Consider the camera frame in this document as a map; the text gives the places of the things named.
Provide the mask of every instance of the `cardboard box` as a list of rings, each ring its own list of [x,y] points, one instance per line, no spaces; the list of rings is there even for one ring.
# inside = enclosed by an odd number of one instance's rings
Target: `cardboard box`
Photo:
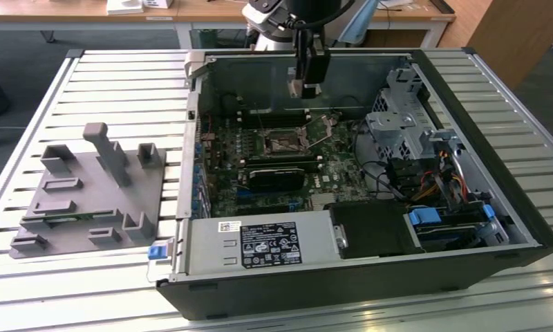
[[[144,0],[144,6],[149,8],[168,8],[172,0]]]

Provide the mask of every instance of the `black cable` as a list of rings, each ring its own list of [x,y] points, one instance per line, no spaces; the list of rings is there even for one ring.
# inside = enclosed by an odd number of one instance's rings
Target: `black cable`
[[[337,19],[345,13],[345,11],[351,9],[352,5],[355,5],[355,0],[348,0],[347,4],[339,9],[339,11],[335,12],[331,16],[325,17],[324,19],[320,19],[312,23],[301,23],[303,21],[287,21],[285,27],[292,30],[320,28],[328,23],[331,23],[335,19]]]
[[[384,47],[388,45],[388,35],[389,35],[389,30],[391,30],[391,16],[389,16],[389,7],[388,5],[385,5],[381,1],[379,2],[384,7],[385,7],[385,13],[387,13],[387,31],[384,33]]]
[[[399,190],[396,188],[393,188],[389,183],[385,183],[380,178],[377,178],[377,176],[372,175],[371,172],[364,169],[363,166],[365,164],[368,164],[368,163],[376,163],[376,161],[372,160],[372,161],[368,161],[365,163],[360,163],[360,161],[359,161],[359,156],[357,156],[359,133],[360,133],[360,128],[363,127],[363,125],[365,123],[367,123],[367,120],[363,119],[363,121],[360,121],[360,123],[359,123],[357,132],[355,134],[355,139],[353,139],[353,143],[352,143],[352,151],[353,151],[353,154],[355,154],[355,160],[356,160],[356,162],[359,164],[360,170],[364,172],[364,174],[369,178],[372,178],[377,182],[377,184],[381,184],[391,191],[391,193],[395,195],[395,197],[399,200],[411,202],[411,200],[408,199],[408,197],[405,197],[404,194],[401,192],[399,192]]]

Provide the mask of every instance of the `blue latch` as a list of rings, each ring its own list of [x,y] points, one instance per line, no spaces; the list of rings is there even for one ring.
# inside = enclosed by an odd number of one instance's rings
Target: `blue latch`
[[[492,208],[489,204],[485,204],[483,206],[483,211],[485,212],[488,219],[492,219],[496,216],[495,209]]]
[[[149,250],[148,250],[148,258],[149,258],[149,260],[168,258],[168,248],[167,248],[167,245],[149,247]]]
[[[439,211],[433,207],[423,207],[413,209],[408,215],[412,225],[420,225],[421,223],[440,223],[441,216]]]

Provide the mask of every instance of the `wooden desk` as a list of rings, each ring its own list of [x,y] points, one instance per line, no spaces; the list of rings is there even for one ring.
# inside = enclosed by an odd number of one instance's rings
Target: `wooden desk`
[[[215,0],[212,2],[181,0],[176,17],[181,47],[193,47],[192,30],[245,28],[247,21],[241,15],[241,8],[245,4],[244,0]],[[369,29],[424,31],[421,47],[436,47],[447,23],[455,20],[456,15],[443,14],[429,0],[415,0],[415,5],[393,8],[401,8],[403,11],[379,10],[372,18]]]
[[[245,0],[181,0],[177,11],[177,20],[187,22],[245,22],[241,8],[248,2]],[[401,12],[389,11],[391,21],[453,21],[453,14],[443,14],[428,0],[416,0],[420,8],[403,8]],[[384,10],[376,12],[372,19],[376,22],[387,22],[388,14]]]
[[[425,32],[421,46],[435,47],[455,15],[441,14],[429,0],[415,3],[417,6],[404,7],[401,12],[377,11],[369,29],[420,30]],[[144,13],[109,16],[107,0],[0,0],[0,30],[172,29],[181,48],[192,48],[192,30],[245,28],[244,4],[175,0],[169,9],[144,8]]]
[[[144,8],[137,14],[107,15],[107,0],[0,0],[0,23],[175,21],[177,8],[176,0],[168,9]]]

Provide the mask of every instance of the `power supply label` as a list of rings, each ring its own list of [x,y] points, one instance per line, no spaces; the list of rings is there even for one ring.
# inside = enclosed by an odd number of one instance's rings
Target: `power supply label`
[[[293,222],[241,226],[240,237],[243,267],[265,268],[303,262]]]

